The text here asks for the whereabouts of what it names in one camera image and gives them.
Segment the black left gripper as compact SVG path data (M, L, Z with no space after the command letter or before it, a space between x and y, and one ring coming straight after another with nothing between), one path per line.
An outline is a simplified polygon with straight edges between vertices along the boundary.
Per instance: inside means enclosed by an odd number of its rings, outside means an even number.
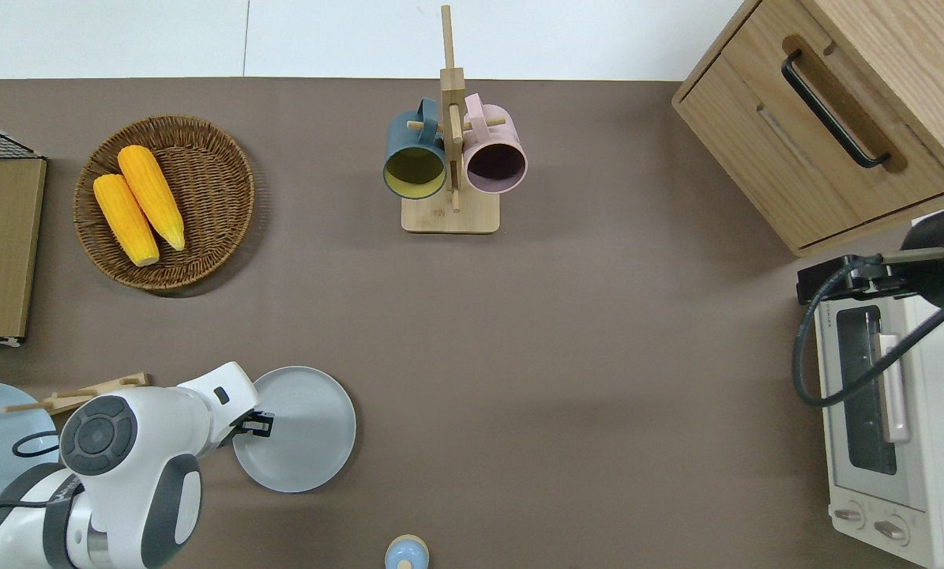
M270 437L273 432L274 415L265 411L250 411L235 419L222 443L230 443L235 436L252 435Z

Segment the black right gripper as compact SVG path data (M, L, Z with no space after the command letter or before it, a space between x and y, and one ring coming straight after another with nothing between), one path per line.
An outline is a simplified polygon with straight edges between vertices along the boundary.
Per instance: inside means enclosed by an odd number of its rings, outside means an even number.
M797 273L797 302L904 299L920 296L944 307L944 210L923 217L898 250L871 256L841 255Z

